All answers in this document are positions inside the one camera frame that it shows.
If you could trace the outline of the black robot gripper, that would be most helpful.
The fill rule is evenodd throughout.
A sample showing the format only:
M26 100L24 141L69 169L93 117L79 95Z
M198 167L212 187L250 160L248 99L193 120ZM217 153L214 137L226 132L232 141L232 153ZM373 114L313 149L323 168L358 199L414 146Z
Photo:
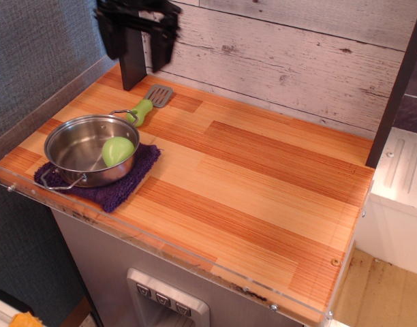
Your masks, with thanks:
M158 72L172 59L179 30L181 8L170 1L96 1L95 15L107 55L118 59L125 54L125 28L151 32L151 62ZM160 21L140 16L141 12L161 15Z

